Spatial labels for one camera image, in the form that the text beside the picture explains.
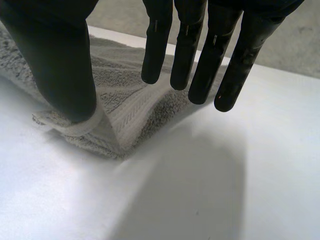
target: fingertip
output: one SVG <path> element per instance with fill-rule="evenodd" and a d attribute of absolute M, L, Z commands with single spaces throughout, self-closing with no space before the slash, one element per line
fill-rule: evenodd
<path fill-rule="evenodd" d="M 144 67 L 142 67 L 141 71 L 141 79 L 146 84 L 155 84 L 159 79 L 160 73 L 152 71 L 152 70 L 145 70 Z"/>
<path fill-rule="evenodd" d="M 222 113 L 229 112 L 235 106 L 235 103 L 236 103 L 236 101 L 226 99 L 226 98 L 222 97 L 221 95 L 215 96 L 215 99 L 214 99 L 215 109 L 217 109 L 218 111 L 220 111 Z"/>

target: towel fold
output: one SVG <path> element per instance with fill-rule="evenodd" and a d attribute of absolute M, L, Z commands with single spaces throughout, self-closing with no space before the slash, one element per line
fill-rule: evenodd
<path fill-rule="evenodd" d="M 93 78 L 103 112 L 98 125 L 81 136 L 65 135 L 61 130 L 71 128 L 74 131 L 76 127 L 42 97 L 28 64 L 1 25 L 0 74 L 48 106 L 48 111 L 33 115 L 34 121 L 65 133 L 65 139 L 71 144 L 108 158 L 123 158 L 132 153 L 174 116 L 191 106 L 189 86 L 183 91 L 174 91 L 170 86 L 173 56 L 166 56 L 159 81 L 147 85 L 141 80 L 144 49 L 95 37 L 90 38 L 90 49 Z M 213 101 L 225 71 L 226 66 L 221 66 L 208 101 Z"/>

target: gray towel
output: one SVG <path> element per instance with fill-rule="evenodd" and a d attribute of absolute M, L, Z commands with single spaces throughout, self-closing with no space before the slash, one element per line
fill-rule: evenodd
<path fill-rule="evenodd" d="M 80 137 L 64 137 L 68 142 L 91 152 L 108 158 L 123 158 L 192 105 L 188 100 L 189 87 L 183 91 L 171 89 L 173 56 L 166 56 L 159 81 L 147 85 L 140 77 L 144 49 L 94 37 L 90 41 L 94 82 L 105 115 L 91 132 Z M 225 66 L 220 68 L 209 102 L 213 100 L 225 70 Z M 40 113 L 43 118 L 57 125 L 70 124 L 39 93 L 25 59 L 1 25 L 0 73 L 48 106 L 48 111 Z"/>

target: white table surface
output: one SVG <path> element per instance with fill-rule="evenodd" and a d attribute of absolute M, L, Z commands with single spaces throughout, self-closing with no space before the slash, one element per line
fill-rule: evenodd
<path fill-rule="evenodd" d="M 123 162 L 38 127 L 42 108 L 0 79 L 1 240 L 320 239 L 319 79 L 255 65 L 232 111 L 180 117 Z"/>

